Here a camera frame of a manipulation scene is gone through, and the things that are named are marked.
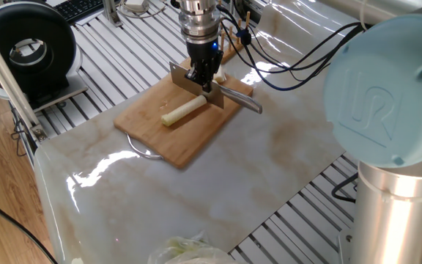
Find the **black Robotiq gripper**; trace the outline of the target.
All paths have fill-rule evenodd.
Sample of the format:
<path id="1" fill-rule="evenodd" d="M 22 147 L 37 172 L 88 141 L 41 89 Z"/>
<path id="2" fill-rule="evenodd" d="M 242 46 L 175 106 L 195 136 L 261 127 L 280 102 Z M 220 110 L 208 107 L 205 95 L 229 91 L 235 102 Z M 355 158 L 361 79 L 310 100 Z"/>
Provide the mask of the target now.
<path id="1" fill-rule="evenodd" d="M 186 42 L 190 57 L 190 69 L 185 74 L 187 80 L 200 84 L 205 92 L 211 92 L 211 82 L 218 71 L 223 57 L 218 40 L 206 43 Z"/>

